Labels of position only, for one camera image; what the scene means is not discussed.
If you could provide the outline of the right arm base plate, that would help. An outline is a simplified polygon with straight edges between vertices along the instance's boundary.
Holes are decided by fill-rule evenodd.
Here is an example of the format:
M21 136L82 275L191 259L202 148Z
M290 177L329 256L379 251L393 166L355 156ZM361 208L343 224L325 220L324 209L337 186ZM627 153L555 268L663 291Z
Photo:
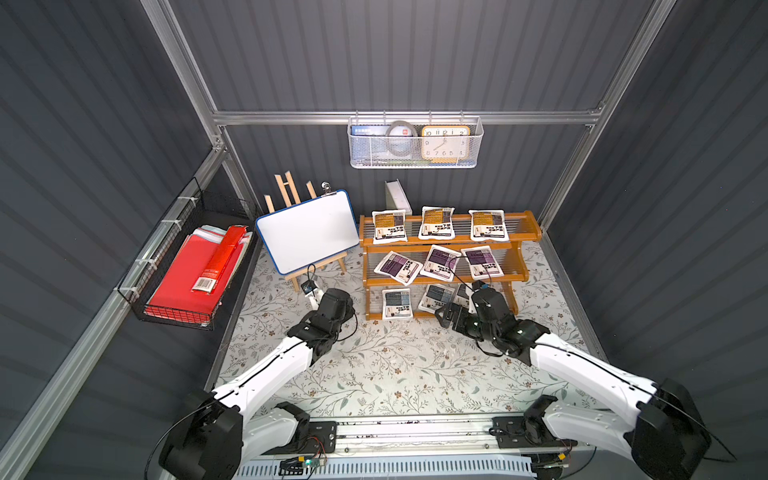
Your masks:
M570 449L578 445L576 440L556 438L542 420L527 419L523 415L493 417L488 433L496 439L500 449Z

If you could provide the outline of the orange wooden three-tier shelf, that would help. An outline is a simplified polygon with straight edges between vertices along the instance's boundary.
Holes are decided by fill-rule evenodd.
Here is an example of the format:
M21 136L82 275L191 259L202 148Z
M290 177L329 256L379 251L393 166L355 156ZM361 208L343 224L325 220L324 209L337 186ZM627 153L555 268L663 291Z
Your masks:
M452 218L452 238L421 239L418 237L421 224L421 217L406 216L395 227L396 231L406 235L404 241L377 244L375 234L382 231L378 222L373 216L360 219L366 319L384 318L383 292L386 290L408 288L414 316L426 318L430 313L419 303L428 288L434 285L446 289L459 284L470 286L475 280L500 285L507 305L513 312L518 311L513 284L529 279L522 243L542 238L532 212L507 213L503 225L487 221L487 227L507 232L502 241L474 241L470 236L472 217L469 214Z

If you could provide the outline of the purple coffee bag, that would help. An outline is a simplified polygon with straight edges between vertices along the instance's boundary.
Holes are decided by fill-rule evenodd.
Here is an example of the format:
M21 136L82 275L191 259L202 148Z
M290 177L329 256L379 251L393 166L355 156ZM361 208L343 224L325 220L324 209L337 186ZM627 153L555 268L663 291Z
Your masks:
M374 268L374 272L384 275L403 286L410 286L419 276L423 264L400 253L390 251Z
M458 251L433 245L423 262L421 275L438 281L451 282L462 254Z
M504 275L490 246L483 245L465 248L461 250L461 253L468 262L470 275L473 280L498 278Z

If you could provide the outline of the blue-grey coffee bag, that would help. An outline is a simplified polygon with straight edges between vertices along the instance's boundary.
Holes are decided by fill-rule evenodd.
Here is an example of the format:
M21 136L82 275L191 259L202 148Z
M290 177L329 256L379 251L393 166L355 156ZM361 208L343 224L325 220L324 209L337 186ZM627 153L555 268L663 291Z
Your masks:
M459 284L454 293L453 302L462 306L463 308L471 310L473 308L471 301L472 293L473 291L470 287L467 287L464 284Z
M418 310L434 314L438 309L453 301L454 292L455 289L448 285L430 284L418 304Z
M382 300L383 320L407 320L413 317L409 288L385 289L382 291Z

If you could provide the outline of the yellow coffee bag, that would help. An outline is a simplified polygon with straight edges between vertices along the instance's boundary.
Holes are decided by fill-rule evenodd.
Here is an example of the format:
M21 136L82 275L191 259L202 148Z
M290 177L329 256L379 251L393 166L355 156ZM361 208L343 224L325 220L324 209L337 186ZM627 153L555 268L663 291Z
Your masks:
M418 238L421 240L454 239L453 213L453 207L424 206Z
M470 239L475 242L509 239L503 210L470 210Z
M408 240L405 231L405 210L373 211L372 218L374 225L373 243L375 245Z

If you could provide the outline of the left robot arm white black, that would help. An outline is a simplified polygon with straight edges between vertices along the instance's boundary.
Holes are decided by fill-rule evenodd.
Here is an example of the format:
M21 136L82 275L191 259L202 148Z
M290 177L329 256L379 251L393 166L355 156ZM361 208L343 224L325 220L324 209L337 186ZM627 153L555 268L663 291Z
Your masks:
M292 326L275 349L234 380L187 397L189 412L161 436L153 454L177 479L231 479L245 462L275 448L300 449L309 415L282 402L258 412L285 384L331 351L356 316L349 293L329 289L315 310Z

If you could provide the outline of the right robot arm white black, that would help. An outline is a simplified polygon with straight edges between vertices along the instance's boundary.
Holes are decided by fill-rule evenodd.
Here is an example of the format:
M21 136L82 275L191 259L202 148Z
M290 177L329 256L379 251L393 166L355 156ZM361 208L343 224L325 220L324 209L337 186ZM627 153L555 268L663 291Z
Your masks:
M712 434L682 384L656 382L621 370L562 340L547 327L518 319L505 297L480 284L472 309L455 302L435 312L444 328L499 356L514 358L585 391L607 412L568 405L543 395L524 414L529 442L575 440L631 461L652 479L689 479L712 445Z

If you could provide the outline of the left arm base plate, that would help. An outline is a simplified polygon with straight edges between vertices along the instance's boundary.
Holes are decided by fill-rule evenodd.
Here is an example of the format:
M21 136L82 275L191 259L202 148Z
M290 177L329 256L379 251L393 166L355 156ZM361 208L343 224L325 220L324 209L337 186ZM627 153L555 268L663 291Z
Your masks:
M272 448L265 455L334 453L338 423L335 421L310 421L300 424L288 444Z

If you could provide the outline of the blue-grey coffee bag back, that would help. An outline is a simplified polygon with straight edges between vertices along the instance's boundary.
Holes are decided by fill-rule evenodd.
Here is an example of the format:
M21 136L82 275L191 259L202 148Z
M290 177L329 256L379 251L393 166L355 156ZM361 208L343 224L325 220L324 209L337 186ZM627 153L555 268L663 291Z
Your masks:
M470 287L467 287L464 284L459 284L454 293L453 302L462 306L463 308L471 310L473 308L471 301L472 293L473 291Z

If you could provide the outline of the blue-grey coffee bag front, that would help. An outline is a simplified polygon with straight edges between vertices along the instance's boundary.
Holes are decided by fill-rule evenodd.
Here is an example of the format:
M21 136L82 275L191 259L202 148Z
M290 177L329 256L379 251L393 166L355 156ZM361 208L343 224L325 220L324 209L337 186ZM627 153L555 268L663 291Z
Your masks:
M413 317L409 288L385 289L382 291L382 300L383 320L407 320Z

